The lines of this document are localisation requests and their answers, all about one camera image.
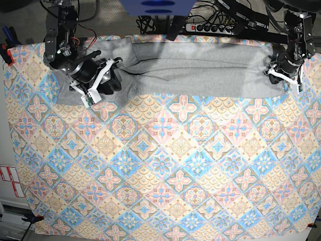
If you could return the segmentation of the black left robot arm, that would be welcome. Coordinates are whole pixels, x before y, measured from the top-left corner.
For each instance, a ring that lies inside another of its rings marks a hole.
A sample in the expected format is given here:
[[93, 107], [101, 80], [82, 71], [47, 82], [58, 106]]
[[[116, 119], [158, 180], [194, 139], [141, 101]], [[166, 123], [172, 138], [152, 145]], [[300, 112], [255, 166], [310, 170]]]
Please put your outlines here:
[[272, 84], [284, 80], [301, 88], [302, 67], [315, 54], [312, 27], [320, 12], [320, 1], [264, 1], [270, 22], [287, 35], [287, 49], [281, 48], [264, 74]]

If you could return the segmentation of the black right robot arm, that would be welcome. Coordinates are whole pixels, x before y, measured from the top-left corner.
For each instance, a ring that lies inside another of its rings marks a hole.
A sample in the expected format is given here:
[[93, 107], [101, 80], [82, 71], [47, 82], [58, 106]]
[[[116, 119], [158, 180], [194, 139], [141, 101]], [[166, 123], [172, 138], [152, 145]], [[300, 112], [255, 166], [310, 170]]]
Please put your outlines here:
[[115, 77], [113, 68], [122, 58], [101, 58], [100, 50], [88, 53], [80, 50], [80, 41], [75, 32], [81, 26], [79, 10], [72, 1], [49, 1], [47, 12], [44, 63], [52, 70], [60, 70], [71, 77], [69, 91], [85, 97], [94, 93], [111, 95], [121, 90], [121, 83]]

